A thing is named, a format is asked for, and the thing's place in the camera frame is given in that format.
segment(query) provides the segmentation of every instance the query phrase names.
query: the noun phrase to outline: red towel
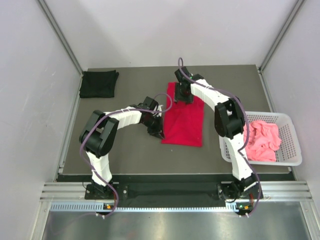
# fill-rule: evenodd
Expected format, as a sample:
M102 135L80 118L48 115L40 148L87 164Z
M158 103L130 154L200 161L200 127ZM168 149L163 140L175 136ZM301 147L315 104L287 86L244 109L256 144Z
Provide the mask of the red towel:
M175 96L175 87L175 82L168 83L167 93L172 100ZM170 100L167 97L166 107L169 106ZM172 108L164 115L165 139L161 143L202 147L204 107L205 103L197 96L193 97L193 103L174 102Z

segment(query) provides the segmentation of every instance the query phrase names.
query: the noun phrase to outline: pink cloth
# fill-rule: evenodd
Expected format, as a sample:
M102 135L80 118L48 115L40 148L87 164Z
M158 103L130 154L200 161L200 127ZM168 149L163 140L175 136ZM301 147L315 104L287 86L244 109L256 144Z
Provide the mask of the pink cloth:
M260 162L275 162L276 153L281 144L278 126L265 121L253 121L249 125L249 142L245 147L249 160ZM247 137L247 126L244 126L244 140Z

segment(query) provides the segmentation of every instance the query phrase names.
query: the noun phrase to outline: metal floor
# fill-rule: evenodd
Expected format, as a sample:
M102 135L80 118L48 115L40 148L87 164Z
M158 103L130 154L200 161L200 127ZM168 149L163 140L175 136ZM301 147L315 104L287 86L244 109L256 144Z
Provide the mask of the metal floor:
M269 112L268 102L255 65L190 66L216 88L238 96L247 111ZM166 92L168 82L176 82L176 66L117 68L119 78L114 98L84 98L79 102L73 132L64 164L64 175L91 174L79 156L79 135L94 110L104 112L125 108ZM157 98L165 104L165 97ZM214 127L214 113L204 109L203 146L161 144L149 136L143 125L132 125L117 132L109 154L113 174L230 174L231 163L223 160ZM287 167L256 165L258 173L285 173Z
M105 220L87 215L53 235L81 214L50 212L43 240L311 239L298 202L262 202L250 218L209 212L119 212Z

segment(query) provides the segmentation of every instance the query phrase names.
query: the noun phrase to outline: black cloth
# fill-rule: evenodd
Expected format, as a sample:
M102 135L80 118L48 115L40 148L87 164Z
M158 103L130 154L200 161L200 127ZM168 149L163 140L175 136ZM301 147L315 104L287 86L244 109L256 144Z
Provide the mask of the black cloth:
M84 71L80 98L113 98L119 73L113 71Z

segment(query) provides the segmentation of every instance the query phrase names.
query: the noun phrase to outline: white plastic basket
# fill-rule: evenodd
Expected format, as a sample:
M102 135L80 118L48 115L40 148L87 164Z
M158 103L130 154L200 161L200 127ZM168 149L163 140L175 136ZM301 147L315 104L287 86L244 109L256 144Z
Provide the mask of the white plastic basket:
M295 127L291 118L283 113L274 112L246 112L249 122L262 120L269 124L276 124L279 128L279 137L282 140L279 150L275 152L276 162L251 161L250 164L274 165L274 166L298 166L302 162L301 149L298 142ZM222 158L231 162L227 144L219 136Z

